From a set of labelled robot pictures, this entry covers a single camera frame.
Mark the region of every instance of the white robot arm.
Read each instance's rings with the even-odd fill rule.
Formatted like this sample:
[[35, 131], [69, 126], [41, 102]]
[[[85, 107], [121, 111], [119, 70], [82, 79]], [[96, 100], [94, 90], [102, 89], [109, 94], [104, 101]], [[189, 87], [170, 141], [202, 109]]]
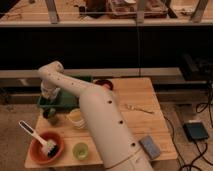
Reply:
[[137, 140], [127, 127], [110, 90], [62, 74], [55, 61], [38, 70], [42, 91], [51, 94], [56, 87], [79, 97], [87, 128], [108, 171], [153, 171]]

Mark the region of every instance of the tray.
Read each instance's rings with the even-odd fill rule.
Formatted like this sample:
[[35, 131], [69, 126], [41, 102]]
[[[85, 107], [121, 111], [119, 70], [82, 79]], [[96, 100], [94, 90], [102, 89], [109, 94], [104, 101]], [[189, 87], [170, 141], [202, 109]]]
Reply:
[[[84, 81], [92, 82], [93, 78], [91, 76], [73, 76]], [[45, 99], [42, 96], [39, 96], [37, 106], [43, 109], [55, 108], [55, 109], [74, 109], [78, 108], [78, 98], [71, 93], [60, 90], [57, 98], [54, 102], [51, 102], [48, 99]]]

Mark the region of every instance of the red bowl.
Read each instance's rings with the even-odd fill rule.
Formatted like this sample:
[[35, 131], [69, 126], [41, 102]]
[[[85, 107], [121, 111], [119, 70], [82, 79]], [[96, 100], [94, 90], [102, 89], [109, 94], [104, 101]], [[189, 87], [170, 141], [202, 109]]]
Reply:
[[61, 155], [64, 150], [64, 141], [58, 133], [53, 131], [43, 132], [40, 136], [45, 140], [52, 139], [59, 148], [58, 152], [53, 157], [48, 157], [41, 150], [42, 144], [38, 140], [33, 139], [30, 144], [30, 156], [37, 164], [45, 165], [55, 161]]

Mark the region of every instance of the small cup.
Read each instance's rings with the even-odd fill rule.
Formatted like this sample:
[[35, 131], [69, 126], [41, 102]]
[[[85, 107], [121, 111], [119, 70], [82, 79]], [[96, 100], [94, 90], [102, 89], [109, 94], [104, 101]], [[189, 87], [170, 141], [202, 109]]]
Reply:
[[87, 144], [80, 142], [75, 144], [75, 146], [72, 149], [73, 152], [73, 156], [77, 159], [77, 160], [85, 160], [88, 158], [89, 155], [89, 149]]
[[76, 129], [83, 129], [85, 127], [85, 121], [81, 116], [79, 108], [73, 109], [68, 115], [66, 115], [66, 117]]

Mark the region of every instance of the floor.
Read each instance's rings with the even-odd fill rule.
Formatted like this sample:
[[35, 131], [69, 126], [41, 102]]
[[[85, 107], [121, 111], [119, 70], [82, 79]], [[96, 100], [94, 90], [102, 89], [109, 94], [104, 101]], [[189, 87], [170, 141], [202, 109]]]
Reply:
[[[159, 100], [164, 115], [172, 122], [175, 128], [175, 144], [186, 163], [191, 162], [198, 151], [193, 143], [188, 142], [181, 127], [181, 115], [177, 112], [177, 103], [180, 101]], [[199, 101], [192, 101], [192, 109]], [[0, 170], [1, 171], [47, 171], [51, 169], [26, 169], [24, 168], [25, 157], [31, 137], [28, 136], [18, 125], [19, 120], [25, 120], [32, 127], [36, 124], [39, 109], [35, 104], [1, 104], [0, 105]], [[213, 129], [210, 126], [208, 111], [197, 114], [208, 130], [210, 138], [207, 140], [209, 149], [205, 157], [213, 162]], [[160, 161], [152, 163], [156, 171], [177, 171], [180, 167], [177, 160]], [[210, 171], [213, 167], [206, 164], [202, 159], [195, 162], [202, 170]], [[103, 166], [57, 168], [58, 171], [104, 171]]]

